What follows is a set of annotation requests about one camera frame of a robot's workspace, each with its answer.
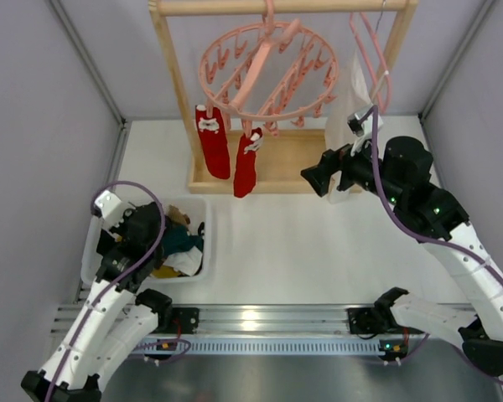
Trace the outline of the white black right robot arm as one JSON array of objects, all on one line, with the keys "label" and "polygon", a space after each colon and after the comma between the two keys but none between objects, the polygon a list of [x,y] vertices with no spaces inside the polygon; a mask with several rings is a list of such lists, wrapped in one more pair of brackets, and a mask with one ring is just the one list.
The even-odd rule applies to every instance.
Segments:
[{"label": "white black right robot arm", "polygon": [[394,137],[383,152],[366,139],[323,152],[301,177],[323,197],[338,173],[338,189],[355,185],[375,194],[393,224],[433,255],[473,308],[472,312],[426,301],[393,287],[366,314],[372,332],[412,328],[459,350],[482,373],[503,375],[503,273],[478,238],[469,216],[447,190],[431,183],[433,156],[412,137]]}]

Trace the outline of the dark green sock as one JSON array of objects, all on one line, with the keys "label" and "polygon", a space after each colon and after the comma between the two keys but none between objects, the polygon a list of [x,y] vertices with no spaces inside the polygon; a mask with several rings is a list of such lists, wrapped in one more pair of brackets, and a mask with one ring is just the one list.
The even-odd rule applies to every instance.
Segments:
[{"label": "dark green sock", "polygon": [[191,251],[193,248],[203,251],[204,233],[198,231],[192,234],[184,226],[175,226],[164,231],[160,247],[164,259],[177,253]]}]

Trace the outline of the pink round clip hanger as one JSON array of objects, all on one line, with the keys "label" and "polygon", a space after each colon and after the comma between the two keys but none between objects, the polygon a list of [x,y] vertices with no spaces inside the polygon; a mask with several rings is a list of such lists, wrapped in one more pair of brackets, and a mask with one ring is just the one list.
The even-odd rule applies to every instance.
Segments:
[{"label": "pink round clip hanger", "polygon": [[276,19],[274,3],[265,5],[260,22],[222,34],[203,53],[200,109],[207,117],[219,112],[224,123],[240,119],[246,134],[261,124],[277,135],[281,121],[301,128],[307,117],[322,116],[336,97],[340,67],[321,35],[299,18]]}]

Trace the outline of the red sock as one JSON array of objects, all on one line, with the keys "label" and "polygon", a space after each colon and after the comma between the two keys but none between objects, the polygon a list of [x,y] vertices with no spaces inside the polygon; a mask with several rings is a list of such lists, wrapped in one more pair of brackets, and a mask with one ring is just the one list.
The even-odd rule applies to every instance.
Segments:
[{"label": "red sock", "polygon": [[246,197],[256,186],[257,151],[262,146],[263,133],[261,128],[251,130],[251,135],[241,136],[236,156],[236,170],[233,180],[233,194],[237,198]]},{"label": "red sock", "polygon": [[230,155],[226,128],[220,111],[214,107],[212,115],[208,116],[205,105],[196,105],[195,125],[208,172],[214,178],[229,179]]}]

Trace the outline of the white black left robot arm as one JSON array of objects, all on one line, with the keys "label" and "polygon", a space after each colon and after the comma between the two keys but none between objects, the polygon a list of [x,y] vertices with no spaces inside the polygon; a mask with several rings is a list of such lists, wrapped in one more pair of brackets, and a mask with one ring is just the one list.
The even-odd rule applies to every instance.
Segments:
[{"label": "white black left robot arm", "polygon": [[100,266],[63,341],[21,382],[33,401],[98,401],[132,350],[172,316],[172,300],[142,283],[162,263],[165,215],[158,202],[131,207],[101,233]]}]

